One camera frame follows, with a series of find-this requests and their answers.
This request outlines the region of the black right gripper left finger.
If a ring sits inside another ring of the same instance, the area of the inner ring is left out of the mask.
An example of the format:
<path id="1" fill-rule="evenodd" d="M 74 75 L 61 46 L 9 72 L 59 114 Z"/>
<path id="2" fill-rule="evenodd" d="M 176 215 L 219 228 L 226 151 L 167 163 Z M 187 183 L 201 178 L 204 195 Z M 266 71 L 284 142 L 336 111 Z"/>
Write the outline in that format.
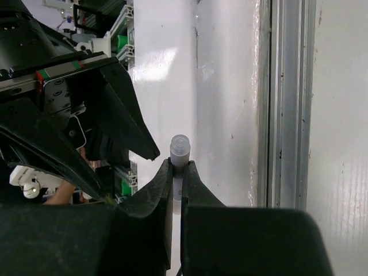
<path id="1" fill-rule="evenodd" d="M 173 166 L 165 159 L 153 179 L 119 204 L 114 241 L 123 272 L 171 268 Z"/>

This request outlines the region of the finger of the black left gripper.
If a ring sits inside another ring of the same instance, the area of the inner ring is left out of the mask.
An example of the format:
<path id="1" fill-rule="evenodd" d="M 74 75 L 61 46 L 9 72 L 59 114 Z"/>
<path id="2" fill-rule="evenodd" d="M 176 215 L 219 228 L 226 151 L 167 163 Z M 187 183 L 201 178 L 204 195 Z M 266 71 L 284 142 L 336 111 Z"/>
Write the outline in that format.
<path id="1" fill-rule="evenodd" d="M 144 159 L 155 160 L 160 151 L 141 114 L 129 73 L 112 63 L 78 73 L 68 79 L 74 104 L 84 104 L 78 116 L 84 131 L 96 129 Z"/>

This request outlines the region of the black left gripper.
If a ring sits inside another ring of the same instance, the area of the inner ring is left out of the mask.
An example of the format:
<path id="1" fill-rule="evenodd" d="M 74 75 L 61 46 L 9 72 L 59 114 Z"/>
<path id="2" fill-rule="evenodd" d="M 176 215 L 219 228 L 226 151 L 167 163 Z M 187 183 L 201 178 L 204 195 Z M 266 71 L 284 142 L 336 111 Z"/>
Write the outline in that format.
<path id="1" fill-rule="evenodd" d="M 59 176 L 98 200 L 101 180 L 57 127 L 127 124 L 127 72 L 89 50 L 60 54 L 21 1 L 1 2 L 1 157 Z"/>

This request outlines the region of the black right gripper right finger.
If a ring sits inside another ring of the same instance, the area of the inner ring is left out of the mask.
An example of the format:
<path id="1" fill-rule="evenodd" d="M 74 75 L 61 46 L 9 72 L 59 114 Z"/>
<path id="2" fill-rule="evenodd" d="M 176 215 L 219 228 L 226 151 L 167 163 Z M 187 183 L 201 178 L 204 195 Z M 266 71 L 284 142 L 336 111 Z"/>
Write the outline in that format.
<path id="1" fill-rule="evenodd" d="M 181 217 L 183 275 L 230 275 L 226 206 L 202 182 L 196 164 L 184 169 Z"/>

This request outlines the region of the grey clear capped pen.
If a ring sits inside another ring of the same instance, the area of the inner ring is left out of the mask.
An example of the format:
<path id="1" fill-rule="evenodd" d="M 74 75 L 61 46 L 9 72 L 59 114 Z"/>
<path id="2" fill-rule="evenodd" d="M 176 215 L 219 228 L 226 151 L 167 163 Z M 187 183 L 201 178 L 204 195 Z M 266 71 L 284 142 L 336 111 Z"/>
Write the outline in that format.
<path id="1" fill-rule="evenodd" d="M 190 157 L 190 141 L 185 135 L 175 135 L 170 144 L 170 160 L 173 166 L 173 214 L 181 213 L 182 181 L 185 166 Z"/>

